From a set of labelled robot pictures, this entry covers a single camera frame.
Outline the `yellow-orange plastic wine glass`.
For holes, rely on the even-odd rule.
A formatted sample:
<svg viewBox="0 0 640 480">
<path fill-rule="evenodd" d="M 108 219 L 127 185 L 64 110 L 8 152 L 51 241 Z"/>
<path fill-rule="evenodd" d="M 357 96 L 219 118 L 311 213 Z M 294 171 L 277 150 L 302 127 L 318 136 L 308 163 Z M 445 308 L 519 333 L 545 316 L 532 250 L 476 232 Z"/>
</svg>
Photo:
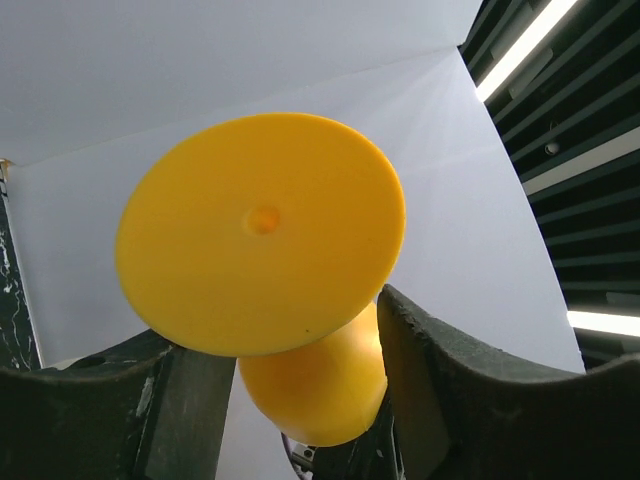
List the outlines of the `yellow-orange plastic wine glass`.
<svg viewBox="0 0 640 480">
<path fill-rule="evenodd" d="M 355 129 L 306 113 L 229 120 L 175 145 L 115 237 L 154 332 L 237 361 L 256 407 L 318 447 L 373 424 L 387 389 L 375 299 L 406 225 L 399 177 Z"/>
</svg>

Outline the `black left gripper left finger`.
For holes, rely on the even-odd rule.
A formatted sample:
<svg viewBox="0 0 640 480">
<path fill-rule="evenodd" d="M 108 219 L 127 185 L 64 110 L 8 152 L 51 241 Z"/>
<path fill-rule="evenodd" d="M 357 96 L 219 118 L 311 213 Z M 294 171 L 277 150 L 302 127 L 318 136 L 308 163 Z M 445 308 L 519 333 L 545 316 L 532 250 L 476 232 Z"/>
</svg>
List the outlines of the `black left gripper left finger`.
<svg viewBox="0 0 640 480">
<path fill-rule="evenodd" d="M 1 370 L 4 479 L 213 479 L 236 361 L 151 330 L 59 370 Z"/>
</svg>

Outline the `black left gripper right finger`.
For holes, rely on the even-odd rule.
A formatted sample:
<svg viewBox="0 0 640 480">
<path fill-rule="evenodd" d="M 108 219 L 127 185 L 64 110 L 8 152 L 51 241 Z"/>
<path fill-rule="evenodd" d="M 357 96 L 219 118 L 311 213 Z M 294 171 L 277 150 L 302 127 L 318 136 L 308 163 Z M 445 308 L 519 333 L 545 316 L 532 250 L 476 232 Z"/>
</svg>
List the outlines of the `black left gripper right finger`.
<svg viewBox="0 0 640 480">
<path fill-rule="evenodd" d="M 392 286 L 377 301 L 409 479 L 635 479 L 639 358 L 584 374 L 493 347 Z"/>
</svg>

